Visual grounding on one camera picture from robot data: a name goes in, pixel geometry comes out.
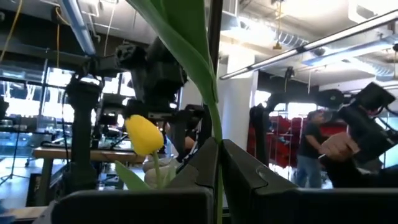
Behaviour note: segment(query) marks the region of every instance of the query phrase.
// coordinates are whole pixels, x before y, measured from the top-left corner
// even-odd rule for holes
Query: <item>hand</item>
[[[334,161],[343,162],[359,152],[358,145],[347,133],[334,134],[322,145],[320,153]]]

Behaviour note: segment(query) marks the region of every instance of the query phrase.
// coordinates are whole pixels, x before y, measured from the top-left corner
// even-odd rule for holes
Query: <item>tripod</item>
[[[24,177],[24,176],[21,176],[21,175],[15,175],[14,174],[15,159],[17,157],[17,149],[18,149],[18,141],[19,141],[19,133],[21,131],[21,123],[22,123],[22,116],[19,115],[19,123],[18,123],[18,130],[17,130],[17,141],[15,143],[14,155],[12,157],[11,173],[9,175],[4,176],[4,177],[0,177],[0,180],[1,180],[0,185],[5,183],[7,180],[12,180],[13,177],[20,177],[20,178],[28,179],[28,177]]]

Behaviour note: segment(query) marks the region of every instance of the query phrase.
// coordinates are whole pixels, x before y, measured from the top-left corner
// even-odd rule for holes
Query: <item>yellow tulip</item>
[[[152,122],[133,115],[124,122],[134,151],[140,156],[152,154],[164,145],[162,133]]]

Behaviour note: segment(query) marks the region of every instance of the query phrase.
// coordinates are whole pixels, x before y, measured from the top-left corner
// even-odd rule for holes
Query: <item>man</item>
[[[320,152],[329,158],[324,166],[334,187],[398,187],[398,166],[370,174],[357,170],[352,157],[360,150],[347,133],[335,134],[322,144]]]
[[[320,155],[323,136],[320,125],[323,123],[323,112],[312,111],[307,116],[308,124],[304,128],[300,147],[297,151],[297,173],[295,183],[299,187],[305,187],[307,182],[311,188],[322,187]]]

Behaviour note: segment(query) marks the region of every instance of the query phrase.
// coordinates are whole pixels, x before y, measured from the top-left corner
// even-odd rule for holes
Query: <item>white wall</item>
[[[201,94],[194,82],[188,78],[188,82],[182,88],[180,108],[184,109],[189,104],[201,105]]]

